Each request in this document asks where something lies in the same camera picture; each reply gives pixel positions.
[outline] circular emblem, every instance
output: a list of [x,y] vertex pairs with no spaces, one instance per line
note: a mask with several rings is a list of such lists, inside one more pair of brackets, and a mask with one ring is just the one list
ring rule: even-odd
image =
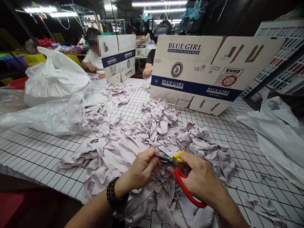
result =
[[173,78],[177,78],[183,72],[183,64],[181,62],[177,62],[173,65],[171,69],[171,75]]
[[237,77],[235,75],[227,76],[222,80],[222,86],[232,86],[237,81]]

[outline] black shirt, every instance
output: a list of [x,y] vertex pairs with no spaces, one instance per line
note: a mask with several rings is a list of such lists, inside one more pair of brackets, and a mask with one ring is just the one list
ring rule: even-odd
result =
[[146,60],[146,63],[150,63],[150,64],[152,64],[152,66],[153,66],[153,62],[154,62],[155,50],[156,50],[156,49],[152,49],[152,50],[149,52],[149,54],[148,54],[148,56],[147,56],[147,60]]

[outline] scissors blade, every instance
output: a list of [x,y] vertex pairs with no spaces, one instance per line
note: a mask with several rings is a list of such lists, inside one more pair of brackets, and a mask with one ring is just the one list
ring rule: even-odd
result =
[[160,160],[171,163],[172,159],[170,157],[166,157],[166,156],[164,156],[162,154],[156,154],[156,153],[154,153],[154,154],[157,155],[157,156],[159,156]]
[[162,152],[166,157],[171,158],[169,155],[167,155],[164,151],[162,151],[162,150],[159,149],[158,147],[156,147],[156,149],[158,149],[160,152]]

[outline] scissors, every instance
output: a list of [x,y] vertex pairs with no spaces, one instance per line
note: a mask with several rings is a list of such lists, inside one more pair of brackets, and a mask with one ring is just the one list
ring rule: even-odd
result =
[[158,147],[156,147],[160,152],[162,152],[164,155],[162,154],[156,154],[155,155],[159,156],[160,160],[165,161],[165,162],[169,162],[173,167],[174,167],[174,174],[176,176],[177,182],[180,184],[181,189],[183,190],[183,192],[185,193],[185,195],[187,196],[187,198],[191,201],[191,203],[193,203],[195,206],[199,207],[199,208],[205,208],[206,204],[203,202],[199,202],[197,200],[195,200],[191,194],[189,193],[188,189],[186,188],[186,186],[184,185],[183,181],[181,180],[182,178],[187,178],[187,176],[185,174],[183,174],[183,172],[178,168],[178,163],[182,163],[184,164],[183,160],[180,159],[180,156],[182,154],[185,154],[186,152],[179,152],[178,154],[174,155],[173,157],[170,157],[169,155],[167,155],[165,152],[163,152],[161,149],[159,149]]

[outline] red scissors handle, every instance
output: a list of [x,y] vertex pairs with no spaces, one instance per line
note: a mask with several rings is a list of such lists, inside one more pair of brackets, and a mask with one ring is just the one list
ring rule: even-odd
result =
[[175,176],[176,176],[176,179],[178,181],[178,183],[180,184],[181,186],[181,189],[184,191],[185,195],[187,196],[187,198],[191,201],[191,203],[193,203],[195,206],[199,207],[199,208],[205,208],[206,207],[206,204],[202,203],[202,202],[199,202],[197,200],[195,200],[190,192],[188,191],[188,189],[186,188],[186,186],[184,185],[183,181],[181,180],[181,177],[182,178],[187,178],[187,176],[185,174],[182,173],[182,171],[180,171],[179,168],[177,168],[175,171]]

